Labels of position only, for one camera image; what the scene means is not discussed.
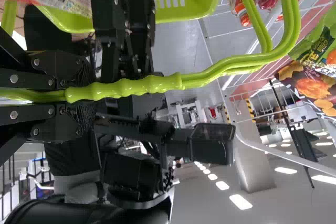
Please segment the screw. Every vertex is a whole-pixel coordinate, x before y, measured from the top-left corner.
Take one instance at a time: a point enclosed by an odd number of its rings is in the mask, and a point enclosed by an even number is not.
[[[40,130],[39,130],[38,128],[35,128],[35,129],[33,130],[33,135],[34,135],[34,136],[37,136],[39,132],[40,132]]]
[[[61,114],[61,115],[65,114],[65,108],[64,107],[59,108],[59,114]]]
[[[81,132],[80,128],[77,128],[76,129],[76,135],[79,136],[80,132]]]
[[[18,80],[19,80],[19,76],[17,76],[16,74],[11,75],[10,77],[11,83],[17,83]]]
[[[15,119],[17,119],[18,115],[19,115],[19,113],[17,113],[17,111],[13,110],[9,117],[10,117],[10,119],[15,120]]]
[[[39,59],[35,59],[34,60],[34,65],[36,65],[36,66],[40,65],[40,60]]]
[[[59,83],[62,87],[65,86],[65,80],[61,80],[61,82]]]

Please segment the ceiling light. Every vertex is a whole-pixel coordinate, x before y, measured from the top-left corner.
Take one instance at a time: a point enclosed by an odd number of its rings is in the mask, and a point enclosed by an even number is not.
[[[228,186],[228,184],[225,183],[224,181],[218,181],[218,182],[216,182],[216,186],[217,186],[220,190],[222,190],[222,191],[227,190],[227,189],[230,188],[230,187]]]
[[[315,136],[325,136],[325,135],[328,135],[328,132],[322,131],[322,132],[319,132],[319,133],[315,133],[314,135]]]
[[[321,182],[336,185],[336,178],[334,178],[334,177],[329,177],[329,176],[324,176],[324,175],[316,175],[316,176],[312,176],[311,178],[314,179],[314,180],[317,180],[317,181],[321,181]]]
[[[216,180],[216,179],[218,179],[218,177],[215,175],[215,174],[209,174],[208,175],[208,178],[210,179],[210,180]]]
[[[284,168],[284,167],[277,167],[274,169],[276,172],[279,172],[279,173],[286,173],[286,174],[294,174],[294,173],[297,173],[298,171],[297,170],[294,170],[294,169],[289,169],[289,168]]]
[[[328,146],[328,145],[332,145],[332,142],[322,142],[322,143],[317,143],[315,145],[316,146]]]
[[[231,195],[229,198],[240,210],[252,208],[252,204],[239,194]]]

